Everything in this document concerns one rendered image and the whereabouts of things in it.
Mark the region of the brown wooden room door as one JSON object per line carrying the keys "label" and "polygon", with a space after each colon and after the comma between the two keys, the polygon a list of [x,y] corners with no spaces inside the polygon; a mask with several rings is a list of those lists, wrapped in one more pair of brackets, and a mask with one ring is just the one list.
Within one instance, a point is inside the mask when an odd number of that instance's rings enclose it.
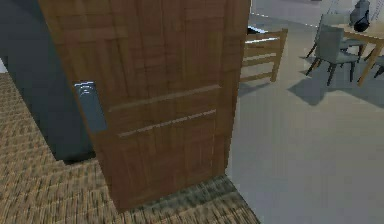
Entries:
{"label": "brown wooden room door", "polygon": [[[37,0],[117,210],[222,175],[251,0]],[[75,83],[93,81],[92,133]]]}

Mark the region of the light wooden slatted stand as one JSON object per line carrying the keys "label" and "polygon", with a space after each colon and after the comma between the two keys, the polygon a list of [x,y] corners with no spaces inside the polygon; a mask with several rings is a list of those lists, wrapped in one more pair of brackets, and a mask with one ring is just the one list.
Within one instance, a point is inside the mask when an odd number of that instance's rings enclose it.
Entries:
{"label": "light wooden slatted stand", "polygon": [[241,82],[255,81],[263,78],[269,78],[271,82],[277,80],[287,34],[288,30],[283,28],[279,31],[253,33],[246,36],[242,66],[251,67],[272,63],[273,67],[269,72],[241,77]]}

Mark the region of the light wooden dining table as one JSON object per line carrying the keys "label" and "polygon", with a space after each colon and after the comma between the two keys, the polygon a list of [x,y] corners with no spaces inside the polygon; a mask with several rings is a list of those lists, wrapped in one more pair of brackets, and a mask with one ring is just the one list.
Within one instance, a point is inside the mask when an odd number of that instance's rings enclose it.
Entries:
{"label": "light wooden dining table", "polygon": [[364,44],[374,45],[372,54],[367,60],[367,65],[357,81],[357,85],[361,86],[384,48],[384,22],[371,22],[370,26],[364,32],[357,32],[348,24],[338,24],[337,27],[344,31],[345,37],[360,40]]}

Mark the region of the grey dining chair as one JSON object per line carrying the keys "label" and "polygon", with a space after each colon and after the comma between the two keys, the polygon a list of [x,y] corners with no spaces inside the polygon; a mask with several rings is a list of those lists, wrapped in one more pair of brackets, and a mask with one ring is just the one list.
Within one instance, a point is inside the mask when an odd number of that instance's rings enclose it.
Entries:
{"label": "grey dining chair", "polygon": [[375,65],[378,65],[379,69],[375,73],[374,78],[376,78],[379,75],[381,75],[382,73],[384,73],[384,55],[377,57]]}
{"label": "grey dining chair", "polygon": [[344,37],[344,30],[329,25],[321,25],[317,39],[317,47],[315,49],[315,59],[307,72],[306,76],[315,68],[317,62],[326,61],[330,64],[329,77],[327,85],[330,85],[336,67],[340,64],[349,63],[350,81],[353,81],[355,65],[359,59],[357,55],[344,52],[341,50],[341,43]]}
{"label": "grey dining chair", "polygon": [[[346,22],[347,22],[347,17],[345,15],[342,15],[342,14],[323,14],[320,18],[317,33],[316,33],[316,36],[314,39],[314,45],[311,48],[309,54],[314,53],[314,55],[315,55],[315,49],[317,47],[317,39],[318,39],[321,25],[325,24],[325,25],[329,25],[332,27],[337,27],[338,24],[345,24]],[[363,52],[364,45],[365,44],[360,40],[343,37],[342,43],[341,43],[341,50],[360,57],[361,53]]]}

